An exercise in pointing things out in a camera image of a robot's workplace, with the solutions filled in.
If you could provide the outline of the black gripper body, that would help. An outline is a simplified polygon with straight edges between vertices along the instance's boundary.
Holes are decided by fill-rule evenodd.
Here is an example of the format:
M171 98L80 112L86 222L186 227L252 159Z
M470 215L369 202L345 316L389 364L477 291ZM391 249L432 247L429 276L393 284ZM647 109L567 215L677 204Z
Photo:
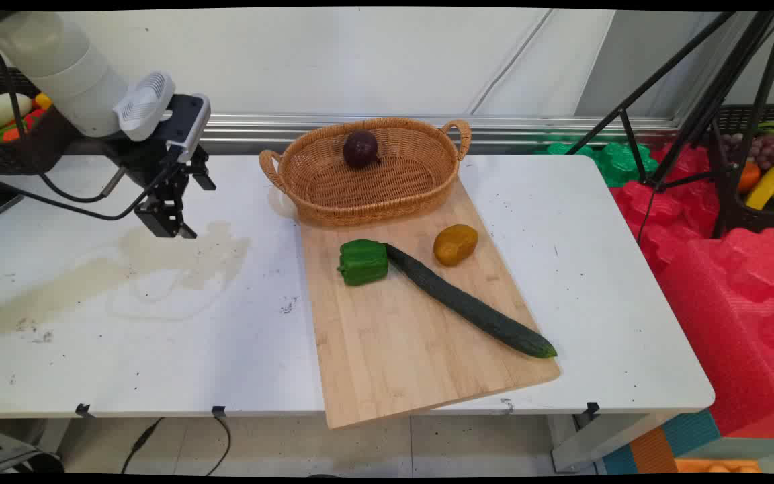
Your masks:
M127 177L134 183L143 188L149 187L148 199L151 201L172 202L177 197L181 198L191 177L203 190L217 189L207 169L209 155L200 144L196 145L189 160L176 171L176 174L168 175L163 181L156 183L155 178L165 166L163 159L168 150L167 143L162 140L110 141L110 159L114 165L123 167Z

